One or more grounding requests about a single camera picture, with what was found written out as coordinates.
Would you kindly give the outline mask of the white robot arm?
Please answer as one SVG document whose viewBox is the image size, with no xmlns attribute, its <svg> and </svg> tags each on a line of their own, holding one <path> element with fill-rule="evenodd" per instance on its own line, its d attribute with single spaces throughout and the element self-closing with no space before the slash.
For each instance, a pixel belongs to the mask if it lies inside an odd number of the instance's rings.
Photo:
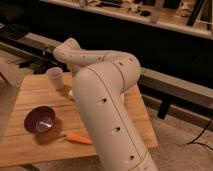
<svg viewBox="0 0 213 171">
<path fill-rule="evenodd" d="M 69 38 L 53 51 L 74 74 L 75 104 L 105 171 L 158 171 L 120 95 L 141 74 L 137 58 L 114 50 L 84 50 Z"/>
</svg>

